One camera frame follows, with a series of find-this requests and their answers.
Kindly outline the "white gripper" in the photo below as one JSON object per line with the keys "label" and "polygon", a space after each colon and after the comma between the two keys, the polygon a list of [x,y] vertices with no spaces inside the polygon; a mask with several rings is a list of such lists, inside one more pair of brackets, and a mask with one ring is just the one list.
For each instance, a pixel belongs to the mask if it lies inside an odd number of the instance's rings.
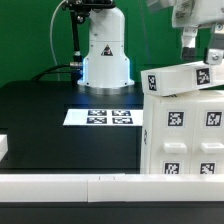
{"label": "white gripper", "polygon": [[154,12],[173,8],[172,26],[184,27],[181,36],[181,57],[186,61],[194,61],[196,57],[197,27],[213,24],[204,62],[209,65],[222,63],[224,23],[221,22],[224,22],[224,0],[146,0],[146,4]]}

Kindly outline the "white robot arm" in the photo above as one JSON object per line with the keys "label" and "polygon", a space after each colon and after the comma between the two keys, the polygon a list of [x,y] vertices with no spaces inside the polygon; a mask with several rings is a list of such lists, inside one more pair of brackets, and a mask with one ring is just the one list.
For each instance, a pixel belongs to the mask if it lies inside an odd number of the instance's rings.
{"label": "white robot arm", "polygon": [[[173,9],[172,26],[182,30],[182,65],[141,72],[143,91],[167,96],[224,84],[224,0],[146,0],[153,11]],[[78,84],[99,92],[132,86],[124,53],[125,18],[114,0],[65,0],[73,23],[90,19],[89,53],[74,55],[83,76]]]}

